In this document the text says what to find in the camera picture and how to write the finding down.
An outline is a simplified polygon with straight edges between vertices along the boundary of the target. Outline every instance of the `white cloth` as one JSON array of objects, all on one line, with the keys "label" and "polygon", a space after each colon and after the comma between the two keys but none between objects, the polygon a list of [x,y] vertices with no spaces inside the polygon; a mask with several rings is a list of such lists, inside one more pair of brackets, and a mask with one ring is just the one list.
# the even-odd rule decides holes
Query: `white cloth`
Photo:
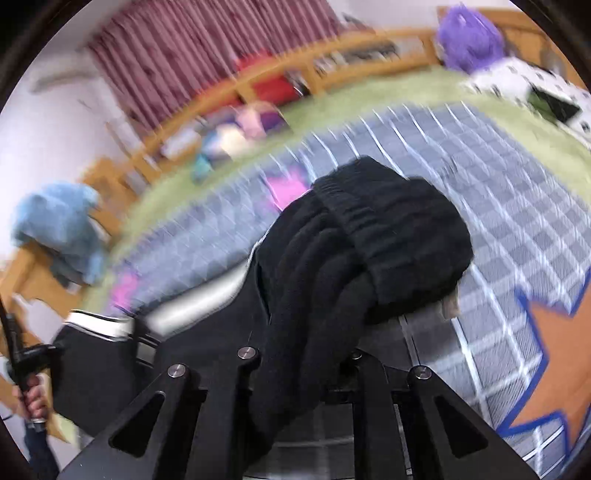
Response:
[{"label": "white cloth", "polygon": [[520,59],[506,58],[474,73],[463,85],[472,92],[492,93],[519,106],[527,105],[532,86],[535,86],[577,105],[581,111],[566,122],[565,130],[591,150],[591,95],[562,77]]}]

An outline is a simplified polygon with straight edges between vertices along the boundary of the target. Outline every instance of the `blue stuffed toy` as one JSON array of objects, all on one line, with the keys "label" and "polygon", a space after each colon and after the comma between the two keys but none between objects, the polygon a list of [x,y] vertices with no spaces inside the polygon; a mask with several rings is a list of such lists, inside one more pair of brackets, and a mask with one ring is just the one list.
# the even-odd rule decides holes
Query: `blue stuffed toy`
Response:
[{"label": "blue stuffed toy", "polygon": [[15,211],[12,240],[35,240],[50,249],[51,272],[62,284],[92,285],[105,265],[103,242],[88,217],[100,196],[88,185],[54,183],[22,200]]}]

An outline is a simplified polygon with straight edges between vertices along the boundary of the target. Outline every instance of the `metal bolt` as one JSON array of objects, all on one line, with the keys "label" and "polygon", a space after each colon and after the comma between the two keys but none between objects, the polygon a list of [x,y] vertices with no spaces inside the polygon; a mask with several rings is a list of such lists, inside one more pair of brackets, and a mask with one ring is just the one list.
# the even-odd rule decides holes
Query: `metal bolt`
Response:
[{"label": "metal bolt", "polygon": [[238,356],[243,360],[249,360],[256,355],[256,348],[251,346],[243,346],[238,350]]},{"label": "metal bolt", "polygon": [[187,367],[182,364],[175,364],[168,367],[168,376],[172,378],[182,377],[187,371]]},{"label": "metal bolt", "polygon": [[433,372],[429,367],[424,367],[419,365],[418,367],[414,368],[414,376],[417,377],[419,380],[429,380]]}]

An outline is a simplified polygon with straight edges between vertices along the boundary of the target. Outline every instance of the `green carpet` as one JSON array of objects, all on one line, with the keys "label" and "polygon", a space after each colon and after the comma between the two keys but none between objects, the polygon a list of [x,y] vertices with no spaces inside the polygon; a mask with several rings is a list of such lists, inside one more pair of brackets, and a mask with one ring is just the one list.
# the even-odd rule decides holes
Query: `green carpet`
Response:
[{"label": "green carpet", "polygon": [[[266,160],[269,153],[283,145],[297,145],[312,130],[338,127],[374,108],[383,109],[403,102],[437,105],[463,100],[475,106],[509,132],[571,191],[591,203],[591,153],[581,143],[526,109],[496,96],[467,92],[459,86],[463,78],[460,73],[434,68],[368,79],[333,90],[328,95],[306,98],[286,106],[282,113],[291,131],[267,139],[255,151],[216,170],[202,183],[192,181],[189,162],[145,192],[129,213],[122,238],[111,253],[111,262],[115,264],[123,258],[144,232],[159,221],[174,216],[175,211],[185,208],[190,202],[205,197],[237,169]],[[113,275],[107,273],[98,285],[88,289],[82,307],[99,312],[113,281]]]}]

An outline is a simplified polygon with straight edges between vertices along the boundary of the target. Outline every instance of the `pink toy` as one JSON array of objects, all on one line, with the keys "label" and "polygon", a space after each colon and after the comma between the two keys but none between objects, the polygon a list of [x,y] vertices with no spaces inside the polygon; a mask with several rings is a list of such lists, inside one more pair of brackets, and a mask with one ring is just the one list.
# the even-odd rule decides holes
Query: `pink toy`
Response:
[{"label": "pink toy", "polygon": [[273,195],[273,205],[281,211],[310,190],[302,182],[301,173],[297,168],[291,168],[288,177],[267,178],[267,185]]},{"label": "pink toy", "polygon": [[130,310],[131,296],[138,287],[138,274],[129,270],[121,275],[119,281],[111,291],[111,305]]}]

